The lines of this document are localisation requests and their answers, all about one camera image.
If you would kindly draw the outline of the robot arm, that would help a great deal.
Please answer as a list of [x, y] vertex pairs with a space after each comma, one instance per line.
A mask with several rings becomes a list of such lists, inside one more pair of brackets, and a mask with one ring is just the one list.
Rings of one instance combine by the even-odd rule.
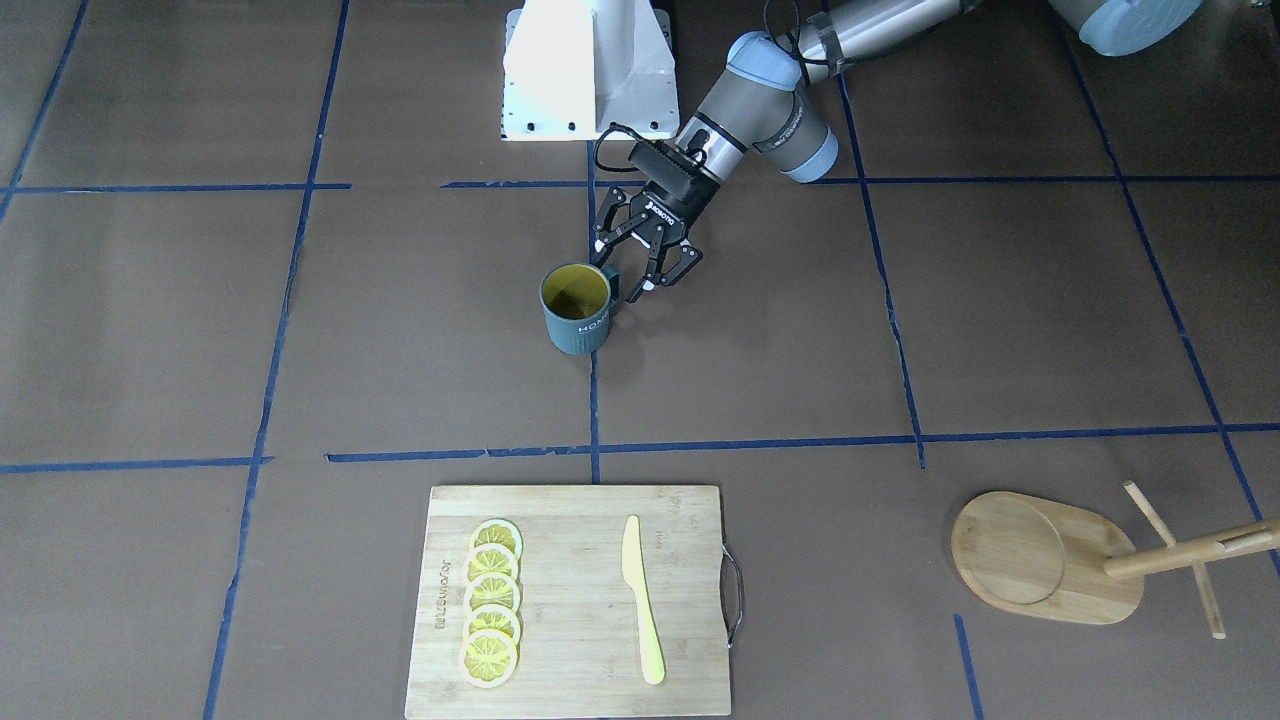
[[634, 193], [611, 190], [602, 202], [591, 264], [605, 269], [617, 245], [636, 240], [646, 249], [646, 265], [626, 300], [677, 284], [701, 260], [689, 238], [692, 224], [748, 154], [803, 184], [831, 170], [838, 141], [806, 95], [812, 86], [900, 50], [974, 8], [973, 1], [846, 1], [787, 33], [741, 35], [672, 141], [609, 124], [609, 135], [634, 141], [627, 170], [645, 182]]

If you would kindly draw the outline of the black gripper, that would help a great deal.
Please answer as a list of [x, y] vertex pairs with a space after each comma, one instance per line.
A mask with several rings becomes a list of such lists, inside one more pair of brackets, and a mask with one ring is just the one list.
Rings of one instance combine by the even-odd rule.
[[[609, 188], [591, 225], [590, 263], [603, 268], [613, 249], [630, 236], [650, 247], [644, 273], [628, 293], [635, 304], [645, 292], [678, 283], [703, 258], [687, 241], [689, 229], [721, 188], [721, 182], [677, 147], [641, 140], [628, 155], [646, 177], [641, 191]], [[666, 228], [657, 242], [657, 227]]]

